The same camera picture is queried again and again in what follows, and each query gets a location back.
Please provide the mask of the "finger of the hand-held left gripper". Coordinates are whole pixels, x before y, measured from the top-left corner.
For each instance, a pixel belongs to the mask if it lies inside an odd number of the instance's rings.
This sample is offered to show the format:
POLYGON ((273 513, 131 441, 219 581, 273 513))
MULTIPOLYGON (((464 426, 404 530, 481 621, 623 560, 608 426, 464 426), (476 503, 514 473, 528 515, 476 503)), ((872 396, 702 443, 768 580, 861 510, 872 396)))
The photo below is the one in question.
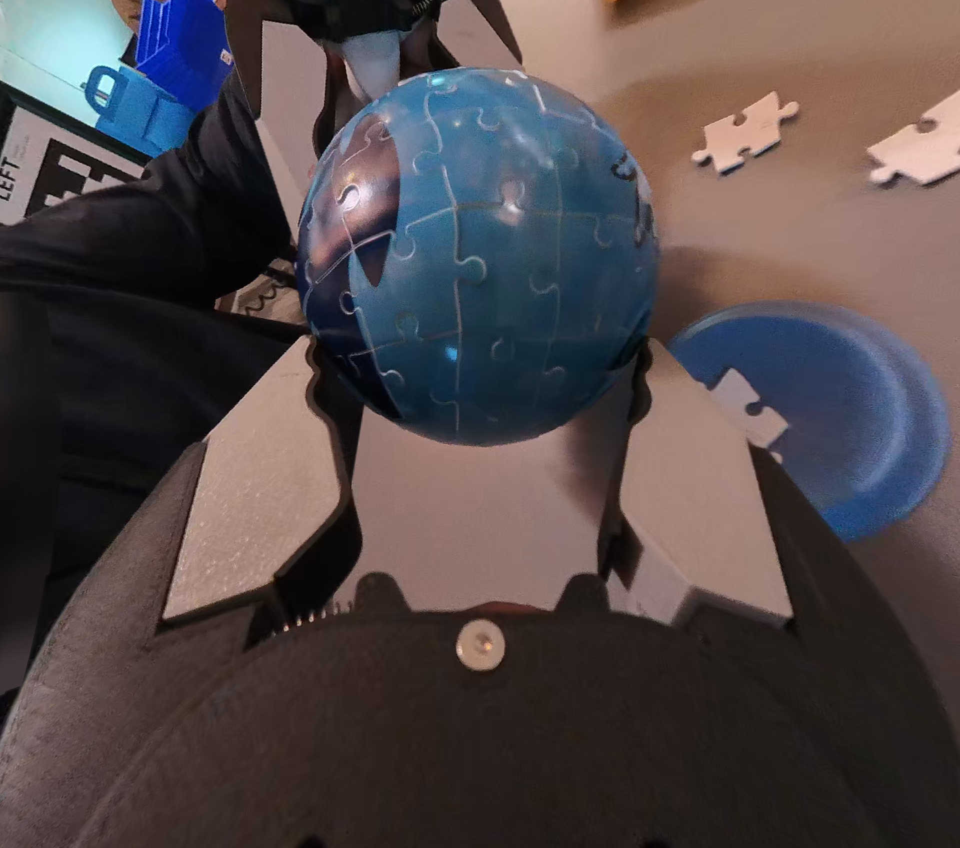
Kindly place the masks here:
POLYGON ((488 17, 474 0, 445 0, 439 9, 439 43, 463 67, 520 69, 520 47, 498 0, 488 17))
POLYGON ((300 28, 262 26, 261 108, 255 120, 293 241, 321 156, 315 129, 327 103, 328 57, 300 28))

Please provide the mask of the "person's left hand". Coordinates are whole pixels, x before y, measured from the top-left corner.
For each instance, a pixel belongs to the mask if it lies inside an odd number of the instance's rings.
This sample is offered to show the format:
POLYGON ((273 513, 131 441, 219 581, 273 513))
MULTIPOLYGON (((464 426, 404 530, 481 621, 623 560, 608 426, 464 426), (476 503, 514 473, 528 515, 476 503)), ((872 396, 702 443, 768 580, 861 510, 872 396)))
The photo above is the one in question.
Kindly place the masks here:
POLYGON ((385 31, 344 43, 319 39, 326 60, 325 94, 314 122, 313 148, 320 158, 347 121, 404 81, 458 65, 424 19, 411 31, 385 31))

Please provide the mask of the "blue puzzle ball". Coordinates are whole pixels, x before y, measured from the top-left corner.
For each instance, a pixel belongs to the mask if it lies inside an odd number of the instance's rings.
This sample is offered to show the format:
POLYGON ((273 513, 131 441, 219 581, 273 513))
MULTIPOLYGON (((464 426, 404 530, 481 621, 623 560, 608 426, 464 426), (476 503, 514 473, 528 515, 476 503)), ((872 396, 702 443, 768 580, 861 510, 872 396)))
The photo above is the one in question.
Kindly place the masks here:
POLYGON ((499 446, 590 407, 642 347, 660 246, 650 186, 586 103, 455 68, 369 103, 318 161, 298 221, 306 322, 371 410, 499 446))

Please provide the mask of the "white puzzle piece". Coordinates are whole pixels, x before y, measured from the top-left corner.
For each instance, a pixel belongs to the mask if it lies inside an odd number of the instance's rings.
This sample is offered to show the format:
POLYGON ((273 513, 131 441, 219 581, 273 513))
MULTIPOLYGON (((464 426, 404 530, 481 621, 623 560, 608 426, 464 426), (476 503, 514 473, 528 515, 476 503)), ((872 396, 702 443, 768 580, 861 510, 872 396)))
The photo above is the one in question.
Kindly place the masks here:
POLYGON ((710 163, 718 175, 727 175, 782 142, 782 123, 800 113, 795 101, 783 104, 772 91, 743 109, 702 129, 703 146, 690 160, 697 166, 710 163))
POLYGON ((736 369, 726 369, 707 391, 753 446, 771 449, 789 429, 786 419, 736 369))
POLYGON ((958 173, 959 92, 926 111, 918 122, 870 146, 867 154, 875 162, 870 170, 874 185, 897 177, 929 185, 958 173))

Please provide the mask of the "black white marker tag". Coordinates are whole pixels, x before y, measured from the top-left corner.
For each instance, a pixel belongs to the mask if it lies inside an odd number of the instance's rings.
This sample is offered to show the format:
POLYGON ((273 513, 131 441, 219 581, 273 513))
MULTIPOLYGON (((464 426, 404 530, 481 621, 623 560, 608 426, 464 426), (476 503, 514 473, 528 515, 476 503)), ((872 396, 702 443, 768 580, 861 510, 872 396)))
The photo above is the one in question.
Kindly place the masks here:
POLYGON ((1 225, 142 178, 149 158, 11 86, 1 86, 1 225))

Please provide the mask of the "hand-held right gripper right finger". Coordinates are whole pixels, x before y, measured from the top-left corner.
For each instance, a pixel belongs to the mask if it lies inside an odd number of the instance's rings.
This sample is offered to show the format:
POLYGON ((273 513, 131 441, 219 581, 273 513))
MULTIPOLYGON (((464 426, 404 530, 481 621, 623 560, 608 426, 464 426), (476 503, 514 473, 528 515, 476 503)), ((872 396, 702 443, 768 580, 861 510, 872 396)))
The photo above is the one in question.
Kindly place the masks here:
POLYGON ((663 345, 647 350, 613 503, 611 608, 674 627, 703 606, 784 626, 793 606, 748 440, 663 345))

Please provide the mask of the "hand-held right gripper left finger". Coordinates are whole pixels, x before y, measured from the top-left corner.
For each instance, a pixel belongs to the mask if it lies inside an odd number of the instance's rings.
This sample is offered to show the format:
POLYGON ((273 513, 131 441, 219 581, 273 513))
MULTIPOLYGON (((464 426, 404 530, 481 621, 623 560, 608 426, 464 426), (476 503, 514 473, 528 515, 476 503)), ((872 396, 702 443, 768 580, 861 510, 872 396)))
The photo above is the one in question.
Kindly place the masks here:
POLYGON ((163 622, 267 595, 346 511, 347 455, 318 399, 329 379, 316 339, 299 337, 203 439, 163 622))

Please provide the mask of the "blue ball stand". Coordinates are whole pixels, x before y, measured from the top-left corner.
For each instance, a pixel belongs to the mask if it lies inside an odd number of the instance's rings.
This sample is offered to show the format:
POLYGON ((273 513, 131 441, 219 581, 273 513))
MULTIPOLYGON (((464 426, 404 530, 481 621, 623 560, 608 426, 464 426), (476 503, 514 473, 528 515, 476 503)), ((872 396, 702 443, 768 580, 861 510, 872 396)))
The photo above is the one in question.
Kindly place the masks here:
POLYGON ((910 515, 950 456, 950 410, 929 366, 844 307, 743 303, 685 328, 668 350, 706 389, 738 370, 786 419, 768 451, 844 542, 910 515))

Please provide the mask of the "light blue plastic holder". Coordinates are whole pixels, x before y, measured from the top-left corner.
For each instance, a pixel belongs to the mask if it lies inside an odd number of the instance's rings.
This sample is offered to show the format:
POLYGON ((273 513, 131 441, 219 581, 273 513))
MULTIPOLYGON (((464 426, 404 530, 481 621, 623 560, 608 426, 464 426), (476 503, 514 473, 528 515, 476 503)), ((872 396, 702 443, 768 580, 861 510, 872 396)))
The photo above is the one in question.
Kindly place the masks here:
POLYGON ((97 131, 150 159, 182 145, 196 118, 193 110, 125 66, 94 67, 83 94, 97 131))

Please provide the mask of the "blue ribbed plastic crate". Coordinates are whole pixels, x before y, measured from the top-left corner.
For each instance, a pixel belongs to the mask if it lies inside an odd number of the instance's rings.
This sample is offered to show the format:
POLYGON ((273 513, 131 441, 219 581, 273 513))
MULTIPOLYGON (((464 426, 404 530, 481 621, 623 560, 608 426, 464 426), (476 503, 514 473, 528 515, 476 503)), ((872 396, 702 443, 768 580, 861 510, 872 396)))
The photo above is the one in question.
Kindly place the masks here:
POLYGON ((142 0, 135 69, 194 112, 213 104, 234 68, 214 0, 142 0))

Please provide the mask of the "person's left forearm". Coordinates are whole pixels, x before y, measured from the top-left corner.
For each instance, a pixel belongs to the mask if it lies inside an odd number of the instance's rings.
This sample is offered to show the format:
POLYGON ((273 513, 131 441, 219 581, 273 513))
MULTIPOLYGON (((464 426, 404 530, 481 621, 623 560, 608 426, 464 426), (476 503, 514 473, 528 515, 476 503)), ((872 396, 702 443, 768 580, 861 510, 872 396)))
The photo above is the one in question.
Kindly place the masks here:
POLYGON ((139 181, 2 230, 3 292, 54 287, 210 309, 277 259, 292 233, 238 76, 139 181))

